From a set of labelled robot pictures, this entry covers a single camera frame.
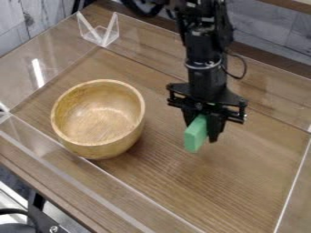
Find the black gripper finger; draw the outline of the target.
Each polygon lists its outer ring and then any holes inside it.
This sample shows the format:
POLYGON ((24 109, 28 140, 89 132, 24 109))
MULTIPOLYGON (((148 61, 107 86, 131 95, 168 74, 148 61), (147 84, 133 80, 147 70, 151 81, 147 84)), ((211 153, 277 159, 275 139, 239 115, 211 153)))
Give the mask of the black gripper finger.
POLYGON ((187 126, 191 125, 192 121, 195 120, 195 118, 197 117, 199 112, 191 109, 184 109, 183 110, 183 119, 184 119, 184 123, 187 126))
POLYGON ((219 135, 224 130, 225 116, 220 113, 208 113, 207 120, 208 120, 207 130, 208 130, 209 142, 215 143, 217 141, 219 135))

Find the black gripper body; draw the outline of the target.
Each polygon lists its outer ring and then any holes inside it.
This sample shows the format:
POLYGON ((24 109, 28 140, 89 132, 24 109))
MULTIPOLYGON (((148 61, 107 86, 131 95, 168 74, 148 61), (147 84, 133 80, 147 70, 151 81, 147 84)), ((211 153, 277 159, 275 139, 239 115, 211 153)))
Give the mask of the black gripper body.
POLYGON ((187 59, 184 66, 188 81, 167 85, 168 105, 181 111, 195 110, 204 116, 220 113, 225 116, 225 121, 243 124, 248 101, 227 86, 225 62, 219 59, 203 63, 187 59))

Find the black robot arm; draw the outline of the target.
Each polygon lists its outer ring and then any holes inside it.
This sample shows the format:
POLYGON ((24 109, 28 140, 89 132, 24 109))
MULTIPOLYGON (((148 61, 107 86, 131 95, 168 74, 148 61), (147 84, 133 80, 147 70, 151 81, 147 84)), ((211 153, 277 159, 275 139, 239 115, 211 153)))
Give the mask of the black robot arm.
POLYGON ((155 17, 167 11, 185 49, 184 66, 188 81, 169 83, 168 105, 183 111, 187 124, 196 117, 207 119, 209 142, 219 139, 225 123, 245 121, 248 100, 228 87, 231 76, 227 57, 233 42, 233 27, 225 0, 120 0, 137 16, 155 17))

